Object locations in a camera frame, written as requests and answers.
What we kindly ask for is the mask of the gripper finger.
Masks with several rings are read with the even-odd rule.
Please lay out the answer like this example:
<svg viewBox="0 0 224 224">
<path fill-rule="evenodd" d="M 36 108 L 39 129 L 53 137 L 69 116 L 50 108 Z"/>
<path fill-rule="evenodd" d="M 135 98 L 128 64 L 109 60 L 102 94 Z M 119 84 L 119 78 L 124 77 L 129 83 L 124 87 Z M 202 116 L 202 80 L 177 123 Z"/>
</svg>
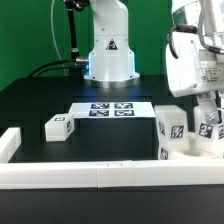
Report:
<svg viewBox="0 0 224 224">
<path fill-rule="evenodd" d="M 197 102 L 204 113 L 207 124 L 217 124 L 219 122 L 218 108 L 215 99 L 214 91 L 197 94 Z"/>
</svg>

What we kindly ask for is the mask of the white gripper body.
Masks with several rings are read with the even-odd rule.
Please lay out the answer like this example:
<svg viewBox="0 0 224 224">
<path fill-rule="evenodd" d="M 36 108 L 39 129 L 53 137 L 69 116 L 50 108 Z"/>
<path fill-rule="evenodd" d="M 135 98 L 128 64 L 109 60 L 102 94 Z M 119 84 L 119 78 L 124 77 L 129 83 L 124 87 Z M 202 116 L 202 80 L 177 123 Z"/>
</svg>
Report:
<svg viewBox="0 0 224 224">
<path fill-rule="evenodd" d="M 175 97 L 224 89 L 224 55 L 205 50 L 197 35 L 174 32 L 171 44 L 178 56 L 166 47 L 169 89 Z"/>
</svg>

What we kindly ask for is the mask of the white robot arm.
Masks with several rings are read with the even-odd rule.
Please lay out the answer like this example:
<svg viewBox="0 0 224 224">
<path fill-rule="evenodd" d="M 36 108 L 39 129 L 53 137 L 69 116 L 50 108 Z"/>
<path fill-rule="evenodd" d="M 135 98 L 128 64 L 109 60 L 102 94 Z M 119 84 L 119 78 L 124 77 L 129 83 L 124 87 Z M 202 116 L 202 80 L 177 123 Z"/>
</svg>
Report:
<svg viewBox="0 0 224 224">
<path fill-rule="evenodd" d="M 86 83 L 119 88 L 135 83 L 128 44 L 128 9 L 119 0 L 90 0 L 94 47 Z M 173 96 L 196 95 L 208 124 L 220 121 L 216 97 L 224 98 L 224 0 L 172 0 L 166 71 Z"/>
</svg>

